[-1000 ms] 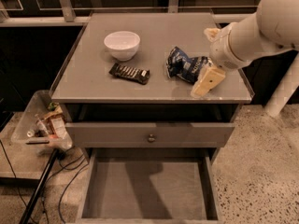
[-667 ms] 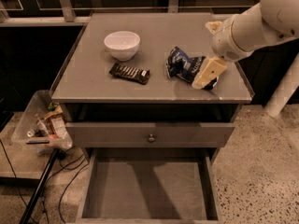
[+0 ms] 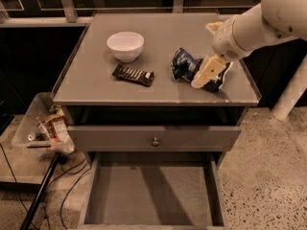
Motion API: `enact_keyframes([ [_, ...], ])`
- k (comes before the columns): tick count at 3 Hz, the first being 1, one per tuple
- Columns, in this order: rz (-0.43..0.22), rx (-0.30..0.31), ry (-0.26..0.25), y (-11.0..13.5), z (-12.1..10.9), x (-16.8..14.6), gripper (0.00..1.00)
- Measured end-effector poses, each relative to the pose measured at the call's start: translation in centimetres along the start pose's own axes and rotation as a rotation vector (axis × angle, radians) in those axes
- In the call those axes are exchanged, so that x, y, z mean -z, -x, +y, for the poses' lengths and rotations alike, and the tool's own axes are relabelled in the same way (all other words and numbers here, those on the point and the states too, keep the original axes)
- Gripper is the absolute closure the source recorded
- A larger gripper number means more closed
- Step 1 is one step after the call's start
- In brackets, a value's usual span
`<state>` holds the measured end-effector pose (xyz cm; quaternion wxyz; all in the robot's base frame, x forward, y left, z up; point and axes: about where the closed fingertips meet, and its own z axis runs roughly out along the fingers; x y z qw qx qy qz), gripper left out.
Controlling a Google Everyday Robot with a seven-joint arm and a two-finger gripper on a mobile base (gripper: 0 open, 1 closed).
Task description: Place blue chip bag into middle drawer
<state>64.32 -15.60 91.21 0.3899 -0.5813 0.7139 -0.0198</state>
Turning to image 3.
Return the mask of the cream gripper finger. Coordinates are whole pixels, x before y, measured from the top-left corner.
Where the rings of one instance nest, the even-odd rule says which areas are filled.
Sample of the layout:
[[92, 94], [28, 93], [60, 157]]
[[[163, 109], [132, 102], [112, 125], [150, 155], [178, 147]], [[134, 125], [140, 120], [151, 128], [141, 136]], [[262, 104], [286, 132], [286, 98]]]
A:
[[193, 77], [191, 86], [194, 88], [202, 88], [213, 78], [218, 76], [226, 66], [226, 61], [218, 55], [206, 57], [201, 63], [199, 71]]
[[220, 27], [222, 26], [222, 22], [218, 21], [218, 22], [211, 22], [211, 23], [207, 23], [205, 25], [205, 29], [210, 32], [211, 34], [215, 35]]

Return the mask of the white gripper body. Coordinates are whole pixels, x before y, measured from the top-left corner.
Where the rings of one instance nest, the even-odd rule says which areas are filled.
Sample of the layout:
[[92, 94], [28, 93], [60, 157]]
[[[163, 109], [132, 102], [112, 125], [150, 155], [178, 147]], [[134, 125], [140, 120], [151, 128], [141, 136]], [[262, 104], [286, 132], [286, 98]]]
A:
[[212, 41], [216, 55], [225, 61], [235, 61], [250, 55], [252, 47], [248, 42], [251, 38], [251, 22], [249, 15], [234, 15], [218, 27]]

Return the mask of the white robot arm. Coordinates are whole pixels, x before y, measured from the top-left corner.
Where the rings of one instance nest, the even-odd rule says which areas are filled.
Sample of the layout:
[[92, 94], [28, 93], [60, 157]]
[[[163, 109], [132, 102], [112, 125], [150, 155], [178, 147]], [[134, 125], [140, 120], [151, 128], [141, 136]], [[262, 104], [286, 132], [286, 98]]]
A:
[[261, 0], [242, 14], [224, 22], [206, 25], [213, 34], [214, 55], [206, 57], [193, 77], [194, 88], [204, 87], [232, 61], [249, 56], [254, 50], [307, 39], [307, 0]]

